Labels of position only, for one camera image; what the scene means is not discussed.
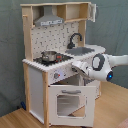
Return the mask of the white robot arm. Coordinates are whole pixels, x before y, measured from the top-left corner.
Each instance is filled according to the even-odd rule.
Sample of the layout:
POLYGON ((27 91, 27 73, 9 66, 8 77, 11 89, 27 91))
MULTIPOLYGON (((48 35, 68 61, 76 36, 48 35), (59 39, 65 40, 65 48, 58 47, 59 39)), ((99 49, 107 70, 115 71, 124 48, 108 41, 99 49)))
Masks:
POLYGON ((92 64, 82 61, 72 63, 73 68, 83 78, 99 81, 110 81, 113 78, 112 68, 120 65, 128 65, 128 55, 96 54, 92 59, 92 64))

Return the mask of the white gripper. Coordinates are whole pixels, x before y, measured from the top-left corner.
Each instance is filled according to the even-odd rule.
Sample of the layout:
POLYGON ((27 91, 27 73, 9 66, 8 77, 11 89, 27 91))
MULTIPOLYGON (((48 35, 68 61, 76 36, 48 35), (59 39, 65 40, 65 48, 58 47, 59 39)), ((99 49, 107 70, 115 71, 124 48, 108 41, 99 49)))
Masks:
POLYGON ((90 65, 87 62, 74 61, 72 66, 83 76, 89 74, 90 65))

